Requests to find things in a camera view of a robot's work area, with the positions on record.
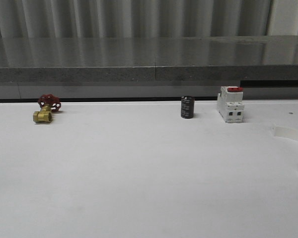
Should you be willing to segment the white half-ring pipe clamp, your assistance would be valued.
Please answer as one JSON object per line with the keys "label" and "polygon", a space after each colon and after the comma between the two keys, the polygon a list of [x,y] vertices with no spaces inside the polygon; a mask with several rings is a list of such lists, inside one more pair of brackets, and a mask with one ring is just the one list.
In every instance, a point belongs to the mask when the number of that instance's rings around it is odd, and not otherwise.
{"label": "white half-ring pipe clamp", "polygon": [[294,160],[298,162],[298,129],[281,125],[273,125],[272,134],[274,137],[282,138],[290,143],[290,147],[293,150],[292,156],[294,157]]}

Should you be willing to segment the black cylindrical capacitor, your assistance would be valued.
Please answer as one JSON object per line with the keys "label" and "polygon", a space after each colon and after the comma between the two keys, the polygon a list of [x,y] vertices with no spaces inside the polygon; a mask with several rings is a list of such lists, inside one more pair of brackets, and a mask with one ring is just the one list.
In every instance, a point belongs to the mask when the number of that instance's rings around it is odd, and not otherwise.
{"label": "black cylindrical capacitor", "polygon": [[195,98],[192,96],[181,97],[181,117],[191,119],[194,116]]}

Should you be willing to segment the brass valve red handwheel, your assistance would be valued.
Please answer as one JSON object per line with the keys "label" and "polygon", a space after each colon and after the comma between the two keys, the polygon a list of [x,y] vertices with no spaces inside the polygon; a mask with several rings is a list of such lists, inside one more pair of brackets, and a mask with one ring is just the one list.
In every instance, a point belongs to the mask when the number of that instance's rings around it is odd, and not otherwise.
{"label": "brass valve red handwheel", "polygon": [[38,99],[40,111],[33,113],[35,123],[51,123],[52,113],[58,112],[62,106],[60,99],[52,94],[44,94]]}

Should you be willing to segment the grey stone countertop ledge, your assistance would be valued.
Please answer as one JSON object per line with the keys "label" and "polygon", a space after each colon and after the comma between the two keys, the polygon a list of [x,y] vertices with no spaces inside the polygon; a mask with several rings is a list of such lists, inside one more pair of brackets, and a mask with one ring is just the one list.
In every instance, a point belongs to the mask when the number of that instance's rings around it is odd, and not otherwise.
{"label": "grey stone countertop ledge", "polygon": [[0,38],[0,83],[297,81],[298,36]]}

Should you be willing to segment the white circuit breaker red switch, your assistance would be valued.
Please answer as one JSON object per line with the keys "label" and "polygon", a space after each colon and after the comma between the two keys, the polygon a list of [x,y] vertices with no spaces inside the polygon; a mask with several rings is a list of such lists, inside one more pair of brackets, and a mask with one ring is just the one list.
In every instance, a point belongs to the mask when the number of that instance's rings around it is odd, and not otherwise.
{"label": "white circuit breaker red switch", "polygon": [[222,86],[217,97],[217,111],[226,123],[241,123],[244,116],[243,88]]}

